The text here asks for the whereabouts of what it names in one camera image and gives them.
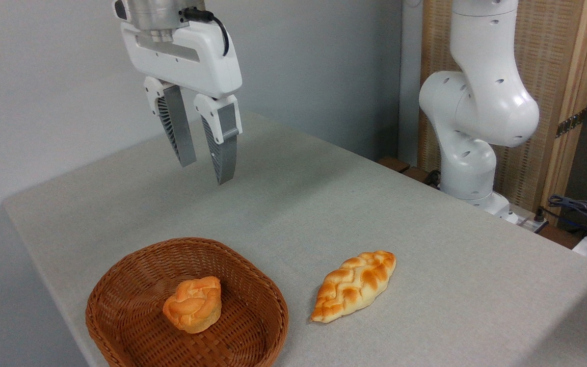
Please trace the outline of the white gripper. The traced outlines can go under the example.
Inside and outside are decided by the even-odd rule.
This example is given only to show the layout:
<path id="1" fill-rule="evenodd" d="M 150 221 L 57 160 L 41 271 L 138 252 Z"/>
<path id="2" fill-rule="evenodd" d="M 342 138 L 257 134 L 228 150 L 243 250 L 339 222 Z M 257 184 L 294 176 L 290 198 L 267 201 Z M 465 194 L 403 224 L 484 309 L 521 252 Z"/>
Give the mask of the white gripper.
<path id="1" fill-rule="evenodd" d="M 194 106 L 202 117 L 218 184 L 233 179 L 237 136 L 243 128 L 237 98 L 231 94 L 243 81 L 221 21 L 203 1 L 116 1 L 114 12 L 132 64 L 147 76 L 144 88 L 151 111 L 180 165 L 196 162 L 184 87 L 200 93 Z"/>

